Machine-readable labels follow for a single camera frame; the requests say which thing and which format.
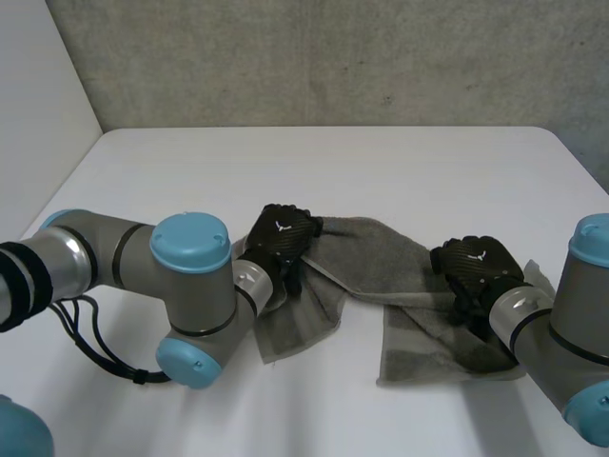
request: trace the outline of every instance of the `wire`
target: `wire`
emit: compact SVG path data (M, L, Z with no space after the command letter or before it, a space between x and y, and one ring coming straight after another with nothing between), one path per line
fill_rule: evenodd
M87 340L85 340L85 338L83 338L83 336L80 334L78 329L80 325L79 301L88 303L91 306L91 326L93 328L93 336L95 337L95 341L99 347L108 358L93 349ZM66 302L72 303L72 306L74 307L74 317L69 314L68 310L64 306L64 303ZM99 331L99 305L94 298L89 297L88 295L81 295L72 299L59 300L49 305L49 308L57 315L62 327L74 344L101 369L104 369L114 376L129 379L133 381L133 383L140 385L145 383L161 384L169 381L168 376L162 371L151 373L144 369L136 369L121 360L118 356L116 356L116 354L114 354L114 352L110 350L108 345L106 345L104 342L101 332Z

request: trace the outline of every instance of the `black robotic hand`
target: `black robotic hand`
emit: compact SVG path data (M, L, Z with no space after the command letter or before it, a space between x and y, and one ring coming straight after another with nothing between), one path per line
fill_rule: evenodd
M246 238L242 259L261 265L290 295L300 295L300 258L322 233L324 220L294 205L266 205Z
M505 246L490 236L451 239L430 252L436 274L446 277L455 293L459 319L483 340L492 334L490 309L511 288L528 286L522 270Z

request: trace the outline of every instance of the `white table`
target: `white table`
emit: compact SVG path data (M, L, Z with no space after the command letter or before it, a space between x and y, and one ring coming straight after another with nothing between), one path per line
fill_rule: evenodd
M609 196L543 129L126 129L99 140L29 234L64 208L152 224L202 210L234 240L269 202L375 217L429 247L492 234L554 285L577 221L609 210ZM93 295L110 347L156 368L161 303L109 288ZM529 378L376 387L382 315L349 303L336 334L270 366L249 335L219 382L195 391L107 375L45 312L0 335L0 393L43 417L61 457L608 455Z

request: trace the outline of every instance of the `cloth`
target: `cloth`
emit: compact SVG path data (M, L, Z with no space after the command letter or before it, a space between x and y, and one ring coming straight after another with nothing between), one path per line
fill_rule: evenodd
M242 249L238 242L235 251ZM484 342L454 321L455 296L433 273L428 249L381 222L325 217L321 237L303 260L301 296L280 290L255 324L265 363L310 348L335 331L351 295L384 306L379 385L523 375L499 340ZM531 284L551 289L536 264L524 272Z

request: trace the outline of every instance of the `blue joint cap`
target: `blue joint cap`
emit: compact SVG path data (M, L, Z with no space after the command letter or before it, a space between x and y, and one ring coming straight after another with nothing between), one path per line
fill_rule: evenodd
M169 378L190 388L211 386L222 372L222 367L206 352L175 338L161 341L156 362Z
M591 445L609 447L609 381L576 393L562 417Z
M53 456L53 437L43 420L4 395L0 395L0 455Z
M583 262L609 268L609 214L593 214L578 222L569 252Z
M50 226L55 219L63 216L64 214L67 214L71 211L76 211L76 209L61 209L59 211L54 212L51 216L49 216L47 219L45 219L45 222L42 223L42 225L40 226L40 229L46 229L48 226Z
M182 273L209 273L230 260L225 224L211 214L185 212L161 221L150 250L163 266Z

